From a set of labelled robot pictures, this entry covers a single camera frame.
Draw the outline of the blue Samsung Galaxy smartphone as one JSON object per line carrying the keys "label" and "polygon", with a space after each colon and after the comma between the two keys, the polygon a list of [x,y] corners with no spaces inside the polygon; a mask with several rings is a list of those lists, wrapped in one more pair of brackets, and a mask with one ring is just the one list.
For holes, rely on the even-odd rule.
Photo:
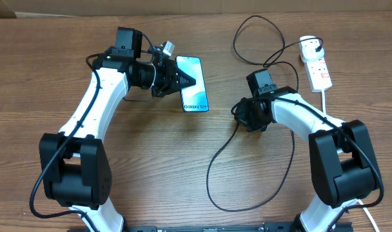
{"label": "blue Samsung Galaxy smartphone", "polygon": [[199,57],[176,56],[177,67],[195,79],[195,85],[181,90],[182,108],[186,113],[209,111],[202,63]]}

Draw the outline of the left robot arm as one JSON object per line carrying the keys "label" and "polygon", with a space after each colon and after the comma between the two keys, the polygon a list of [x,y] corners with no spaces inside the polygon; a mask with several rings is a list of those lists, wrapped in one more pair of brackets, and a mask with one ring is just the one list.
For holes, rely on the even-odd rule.
{"label": "left robot arm", "polygon": [[34,207],[42,186],[47,198],[67,208],[49,218],[77,214],[87,231],[128,230],[126,219],[110,200],[112,171],[103,145],[115,110],[132,86],[164,97],[196,83],[160,48],[150,53],[161,63],[141,63],[141,51],[124,46],[111,46],[86,58],[92,78],[82,101],[58,133],[45,133],[39,142],[42,172],[30,195],[35,216],[42,217]]}

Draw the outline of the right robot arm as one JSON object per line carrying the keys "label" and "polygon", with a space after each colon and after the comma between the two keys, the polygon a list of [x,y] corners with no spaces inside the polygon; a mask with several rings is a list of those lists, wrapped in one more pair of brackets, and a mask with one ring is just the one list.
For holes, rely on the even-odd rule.
{"label": "right robot arm", "polygon": [[315,197],[290,225],[290,231],[349,231],[337,225],[357,200],[379,190],[384,198],[380,175],[368,129],[359,120],[344,122],[307,103],[290,87],[267,91],[260,88],[249,99],[242,98],[231,109],[235,120],[249,132],[264,131],[270,123],[287,126],[309,145],[311,180]]}

